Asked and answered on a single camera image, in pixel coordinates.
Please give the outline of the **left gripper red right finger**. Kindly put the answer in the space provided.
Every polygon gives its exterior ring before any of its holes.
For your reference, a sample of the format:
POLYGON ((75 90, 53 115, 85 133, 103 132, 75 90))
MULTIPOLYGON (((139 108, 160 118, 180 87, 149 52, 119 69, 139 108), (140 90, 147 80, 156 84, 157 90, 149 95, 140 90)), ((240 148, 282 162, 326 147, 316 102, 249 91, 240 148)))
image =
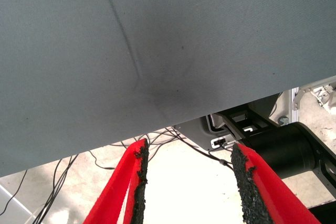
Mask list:
POLYGON ((319 223, 254 150, 235 144, 231 154, 244 223, 319 223))

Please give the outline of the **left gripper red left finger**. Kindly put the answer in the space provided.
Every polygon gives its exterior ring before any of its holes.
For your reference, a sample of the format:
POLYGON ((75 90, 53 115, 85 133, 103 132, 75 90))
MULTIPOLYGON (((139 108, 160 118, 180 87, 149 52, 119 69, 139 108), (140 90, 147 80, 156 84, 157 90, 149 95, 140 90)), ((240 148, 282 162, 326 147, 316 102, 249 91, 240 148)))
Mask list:
POLYGON ((132 143, 124 152, 84 223, 117 223, 125 200, 123 223, 143 223, 148 160, 147 139, 132 143))

